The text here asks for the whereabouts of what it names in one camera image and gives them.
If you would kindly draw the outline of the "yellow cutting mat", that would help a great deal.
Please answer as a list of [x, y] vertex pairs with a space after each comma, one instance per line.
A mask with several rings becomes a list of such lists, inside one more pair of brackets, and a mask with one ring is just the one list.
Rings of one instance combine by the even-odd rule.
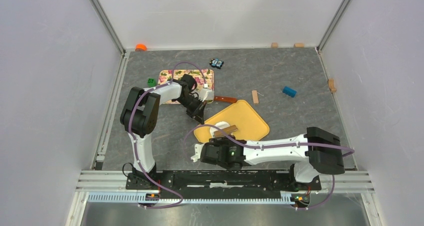
[[205, 120], [209, 125], [218, 125], [220, 122], [225, 122], [225, 127], [237, 127], [237, 131], [232, 133], [237, 140], [258, 141], [270, 132], [268, 124], [245, 100], [238, 100]]

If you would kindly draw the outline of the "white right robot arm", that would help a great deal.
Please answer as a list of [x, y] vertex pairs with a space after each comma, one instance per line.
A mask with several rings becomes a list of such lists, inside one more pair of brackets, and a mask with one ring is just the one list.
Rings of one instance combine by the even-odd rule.
[[293, 162], [289, 185], [302, 190], [318, 175], [345, 173], [344, 157], [353, 150], [341, 146], [340, 138], [318, 127], [286, 139], [252, 141], [224, 135], [194, 145], [193, 162], [236, 171], [265, 162]]

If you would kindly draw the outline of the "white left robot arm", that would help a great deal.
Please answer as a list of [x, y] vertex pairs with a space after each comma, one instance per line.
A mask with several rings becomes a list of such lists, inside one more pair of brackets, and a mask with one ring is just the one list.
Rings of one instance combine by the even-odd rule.
[[132, 143], [132, 174], [145, 190], [151, 190], [157, 184], [152, 132], [157, 124], [160, 106], [168, 101], [179, 102], [190, 118], [203, 124], [204, 110], [213, 91], [207, 84], [200, 89], [197, 86], [191, 75], [184, 74], [180, 80], [171, 79], [158, 86], [133, 87], [130, 90], [120, 115], [120, 123]]

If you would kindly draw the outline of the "white dough ball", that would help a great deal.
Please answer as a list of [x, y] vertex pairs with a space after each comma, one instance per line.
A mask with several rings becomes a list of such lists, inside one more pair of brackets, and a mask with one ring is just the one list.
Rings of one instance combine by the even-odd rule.
[[229, 124], [228, 122], [226, 122], [226, 121], [220, 121], [220, 122], [217, 122], [216, 124], [215, 124], [215, 126], [216, 127], [218, 127], [218, 128], [220, 128], [220, 129], [225, 129], [225, 128], [227, 128], [227, 127], [230, 127], [231, 126], [231, 124]]

